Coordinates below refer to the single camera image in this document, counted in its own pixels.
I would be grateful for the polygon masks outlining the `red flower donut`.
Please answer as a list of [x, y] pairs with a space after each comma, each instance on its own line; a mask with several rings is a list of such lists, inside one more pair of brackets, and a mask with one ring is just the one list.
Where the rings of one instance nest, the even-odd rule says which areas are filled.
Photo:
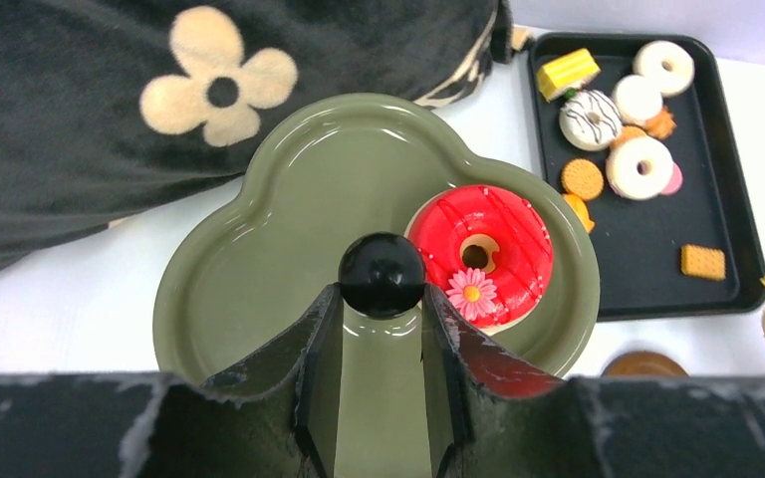
[[500, 187], [446, 190], [422, 205], [405, 230], [427, 280], [487, 335], [532, 314], [546, 295], [555, 254], [534, 205]]

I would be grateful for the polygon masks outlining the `white round pastry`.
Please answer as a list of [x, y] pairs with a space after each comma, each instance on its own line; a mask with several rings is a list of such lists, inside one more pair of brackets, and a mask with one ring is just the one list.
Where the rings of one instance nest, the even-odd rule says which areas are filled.
[[663, 108], [663, 98], [655, 84], [640, 75], [628, 75], [620, 79], [612, 91], [615, 103], [624, 123], [638, 126], [657, 116]]

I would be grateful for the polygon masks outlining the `orange fish biscuit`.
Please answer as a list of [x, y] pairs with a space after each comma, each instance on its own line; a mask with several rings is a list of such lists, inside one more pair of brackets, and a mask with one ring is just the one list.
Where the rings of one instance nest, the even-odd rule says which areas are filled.
[[584, 199], [576, 194], [565, 193], [563, 198], [574, 211], [587, 233], [591, 233], [596, 223], [590, 216], [588, 206]]

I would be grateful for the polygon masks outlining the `square waffle biscuit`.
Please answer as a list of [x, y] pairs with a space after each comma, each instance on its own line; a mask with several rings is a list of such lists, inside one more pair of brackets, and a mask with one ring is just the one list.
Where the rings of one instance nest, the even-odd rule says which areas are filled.
[[680, 271], [688, 277], [709, 281], [726, 279], [726, 256], [720, 249], [696, 244], [685, 244], [680, 248]]

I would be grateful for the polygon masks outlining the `brown wooden coaster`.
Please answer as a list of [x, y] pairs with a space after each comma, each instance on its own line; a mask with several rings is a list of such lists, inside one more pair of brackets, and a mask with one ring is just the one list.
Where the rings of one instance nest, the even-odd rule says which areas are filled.
[[679, 376], [687, 371], [672, 358], [652, 351], [631, 351], [614, 358], [602, 372], [607, 375]]

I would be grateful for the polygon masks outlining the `black floral pillow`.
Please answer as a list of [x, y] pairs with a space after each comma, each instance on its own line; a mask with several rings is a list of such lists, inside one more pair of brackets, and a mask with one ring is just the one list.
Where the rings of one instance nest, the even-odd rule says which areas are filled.
[[298, 109], [428, 109], [529, 40], [505, 1], [0, 1], [0, 271], [243, 175]]

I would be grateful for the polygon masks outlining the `black dessert tray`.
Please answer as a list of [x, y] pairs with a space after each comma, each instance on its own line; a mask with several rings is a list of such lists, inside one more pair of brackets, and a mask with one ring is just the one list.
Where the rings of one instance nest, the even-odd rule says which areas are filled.
[[[739, 160], [716, 60], [698, 40], [680, 35], [553, 32], [529, 50], [533, 111], [545, 180], [560, 192], [560, 174], [571, 159], [588, 158], [605, 174], [607, 151], [583, 152], [563, 137], [559, 108], [535, 87], [547, 62], [580, 48], [601, 72], [591, 88], [611, 93], [633, 72], [638, 50], [655, 40], [671, 41], [693, 58], [695, 76], [681, 95], [664, 103], [677, 128], [663, 141], [683, 173], [672, 195], [645, 201], [617, 196], [608, 186], [588, 209], [596, 225], [589, 234], [601, 277], [599, 321], [739, 314], [765, 301], [760, 279], [765, 262]], [[721, 250], [725, 278], [711, 281], [681, 272], [681, 247]]]

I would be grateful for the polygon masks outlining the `orange flower biscuit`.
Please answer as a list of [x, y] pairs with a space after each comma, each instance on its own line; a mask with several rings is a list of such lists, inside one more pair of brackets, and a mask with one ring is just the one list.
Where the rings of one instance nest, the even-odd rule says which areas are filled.
[[658, 140], [665, 140], [670, 137], [677, 128], [672, 113], [668, 109], [667, 105], [664, 105], [662, 109], [651, 119], [648, 119], [643, 129], [651, 137]]

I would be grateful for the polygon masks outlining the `pink macaron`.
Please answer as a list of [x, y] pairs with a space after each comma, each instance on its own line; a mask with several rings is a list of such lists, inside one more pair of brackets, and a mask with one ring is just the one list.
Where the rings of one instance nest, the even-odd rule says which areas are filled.
[[679, 165], [675, 162], [672, 165], [672, 171], [669, 181], [665, 188], [660, 192], [661, 195], [669, 196], [675, 194], [682, 186], [683, 175]]

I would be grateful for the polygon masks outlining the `yellow layered cake slice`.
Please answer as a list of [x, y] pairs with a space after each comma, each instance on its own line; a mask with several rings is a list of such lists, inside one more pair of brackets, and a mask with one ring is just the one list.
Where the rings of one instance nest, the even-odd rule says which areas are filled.
[[551, 102], [567, 91], [581, 89], [600, 72], [590, 51], [581, 48], [542, 65], [536, 73], [536, 85], [542, 97]]

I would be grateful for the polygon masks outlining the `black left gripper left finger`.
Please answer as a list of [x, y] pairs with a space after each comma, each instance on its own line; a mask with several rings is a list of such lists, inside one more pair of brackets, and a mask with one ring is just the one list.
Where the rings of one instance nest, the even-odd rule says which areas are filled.
[[231, 401], [230, 469], [242, 477], [331, 477], [343, 371], [344, 301], [326, 286], [301, 317], [202, 388]]

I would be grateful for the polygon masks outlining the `white glazed donut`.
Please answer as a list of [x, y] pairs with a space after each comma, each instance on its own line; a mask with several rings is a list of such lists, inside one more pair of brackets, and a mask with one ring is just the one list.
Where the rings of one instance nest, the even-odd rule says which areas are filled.
[[674, 97], [687, 90], [694, 79], [693, 58], [677, 44], [657, 40], [641, 47], [633, 61], [637, 75], [653, 82], [665, 98]]

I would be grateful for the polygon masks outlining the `green three-tier serving stand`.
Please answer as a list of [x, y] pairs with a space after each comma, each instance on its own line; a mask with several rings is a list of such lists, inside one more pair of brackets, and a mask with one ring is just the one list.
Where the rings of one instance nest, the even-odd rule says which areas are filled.
[[240, 194], [182, 241], [153, 314], [158, 365], [202, 383], [294, 323], [337, 279], [346, 249], [377, 231], [402, 233], [437, 193], [466, 184], [528, 199], [555, 252], [536, 309], [497, 341], [557, 375], [596, 323], [600, 275], [576, 214], [546, 182], [468, 149], [442, 119], [381, 95], [346, 95], [280, 123], [254, 155]]

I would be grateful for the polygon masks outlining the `chocolate striped white donut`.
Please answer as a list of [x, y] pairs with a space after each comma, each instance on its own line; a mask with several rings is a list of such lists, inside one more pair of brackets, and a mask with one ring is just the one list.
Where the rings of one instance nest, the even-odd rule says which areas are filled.
[[608, 96], [599, 90], [582, 90], [560, 108], [559, 127], [571, 145], [584, 151], [600, 151], [621, 135], [624, 125]]

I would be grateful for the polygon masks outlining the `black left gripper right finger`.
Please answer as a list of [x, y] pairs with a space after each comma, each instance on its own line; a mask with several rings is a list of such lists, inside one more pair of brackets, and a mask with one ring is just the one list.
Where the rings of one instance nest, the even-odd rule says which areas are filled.
[[467, 322], [436, 286], [422, 303], [430, 473], [434, 477], [533, 477], [544, 444], [528, 419], [563, 380]]

